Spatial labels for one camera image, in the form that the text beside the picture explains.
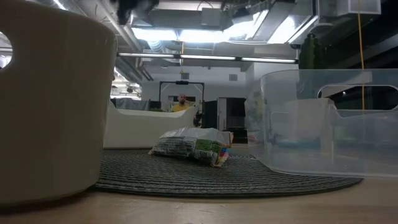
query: person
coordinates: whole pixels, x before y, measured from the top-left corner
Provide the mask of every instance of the person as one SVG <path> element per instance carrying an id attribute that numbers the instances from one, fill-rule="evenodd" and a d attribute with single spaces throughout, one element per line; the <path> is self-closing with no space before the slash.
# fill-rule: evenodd
<path id="1" fill-rule="evenodd" d="M 187 96 L 185 94 L 181 94 L 178 96 L 178 104 L 173 106 L 172 111 L 173 112 L 178 112 L 178 111 L 183 111 L 186 110 L 190 107 L 187 102 Z"/>

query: round woven mat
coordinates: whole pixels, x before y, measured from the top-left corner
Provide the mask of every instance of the round woven mat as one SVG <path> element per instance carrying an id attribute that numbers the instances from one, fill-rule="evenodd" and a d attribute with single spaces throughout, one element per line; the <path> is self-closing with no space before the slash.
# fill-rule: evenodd
<path id="1" fill-rule="evenodd" d="M 315 194 L 362 179 L 274 172 L 249 155 L 231 154 L 220 168 L 150 156 L 149 150 L 104 150 L 98 190 L 173 197 L 233 198 Z"/>

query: clear plastic bin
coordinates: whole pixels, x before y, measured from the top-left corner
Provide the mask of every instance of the clear plastic bin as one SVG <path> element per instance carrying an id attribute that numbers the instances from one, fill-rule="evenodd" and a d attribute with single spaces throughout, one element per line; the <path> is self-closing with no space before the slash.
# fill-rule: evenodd
<path id="1" fill-rule="evenodd" d="M 326 98 L 341 94 L 342 99 L 345 91 L 363 83 L 395 91 L 398 70 L 264 75 L 245 102 L 251 153 L 271 169 L 290 174 L 398 177 L 397 107 L 370 110 L 367 97 L 369 110 L 338 110 Z M 392 94 L 389 99 L 396 99 Z"/>

